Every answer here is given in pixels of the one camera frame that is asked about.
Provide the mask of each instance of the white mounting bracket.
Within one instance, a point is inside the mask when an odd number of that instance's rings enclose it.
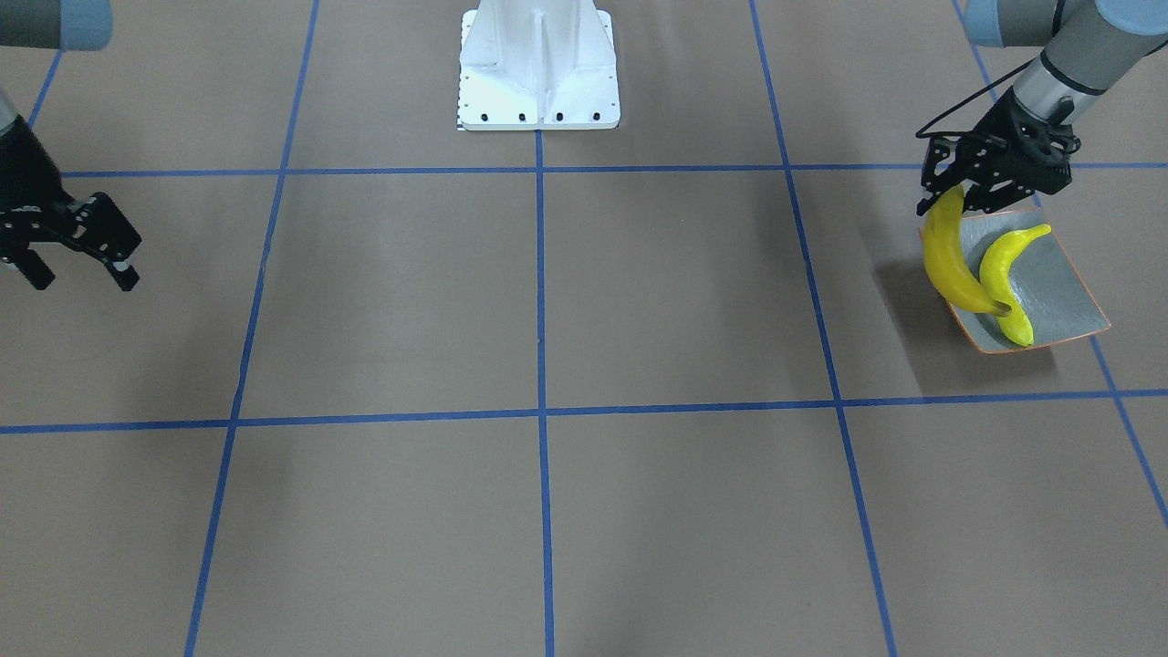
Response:
[[[459,130],[620,123],[612,16],[592,0],[481,0],[463,15]]]

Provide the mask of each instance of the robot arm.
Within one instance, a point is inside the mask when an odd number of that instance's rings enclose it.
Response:
[[[111,26],[109,0],[0,5],[0,46],[96,50],[110,41]],[[61,172],[0,91],[0,262],[43,290],[54,275],[29,247],[48,242],[96,258],[123,290],[138,283],[130,265],[138,231],[105,194],[77,201],[65,193]]]
[[[918,133],[930,138],[919,215],[966,180],[965,209],[987,213],[1066,187],[1079,148],[1071,123],[1168,41],[1168,2],[971,0],[966,30],[983,46],[1044,48],[972,131]]]

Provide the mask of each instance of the yellow banana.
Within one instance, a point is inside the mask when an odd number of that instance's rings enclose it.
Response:
[[[961,251],[964,209],[965,189],[958,185],[945,192],[929,210],[920,236],[925,253],[925,274],[933,288],[957,307],[1006,317],[1010,306],[994,300],[965,263],[965,254]]]
[[[1010,230],[995,240],[981,258],[979,276],[982,288],[990,297],[1013,309],[1006,317],[997,318],[997,325],[1011,343],[1023,347],[1034,344],[1034,326],[1010,286],[1010,267],[1031,242],[1048,233],[1050,233],[1049,223],[1023,230]]]

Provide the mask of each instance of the black cable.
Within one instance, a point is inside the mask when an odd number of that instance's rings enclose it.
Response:
[[[961,108],[968,105],[969,103],[976,101],[980,96],[985,95],[990,89],[997,87],[999,84],[1001,84],[1001,83],[1006,82],[1007,79],[1014,77],[1015,75],[1022,72],[1022,69],[1024,69],[1028,65],[1030,65],[1030,63],[1033,61],[1034,60],[1030,60],[1029,62],[1020,65],[1018,68],[1011,70],[1010,72],[1003,75],[1002,77],[999,77],[994,82],[990,82],[986,87],[982,87],[981,90],[976,91],[975,94],[973,94],[972,96],[969,96],[965,101],[961,101],[960,103],[958,103],[958,104],[953,105],[952,108],[950,108],[950,109],[945,110],[944,112],[941,112],[940,116],[938,116],[933,120],[926,123],[924,127],[922,127],[920,130],[917,131],[917,134],[916,134],[917,139],[930,139],[930,138],[933,138],[933,137],[979,137],[979,136],[976,136],[976,134],[974,134],[972,132],[968,132],[968,131],[966,131],[966,132],[925,132],[925,131],[929,130],[930,127],[937,125],[938,123],[940,123],[941,120],[944,120],[946,117],[948,117],[953,112],[955,112],[955,111],[960,110]]]

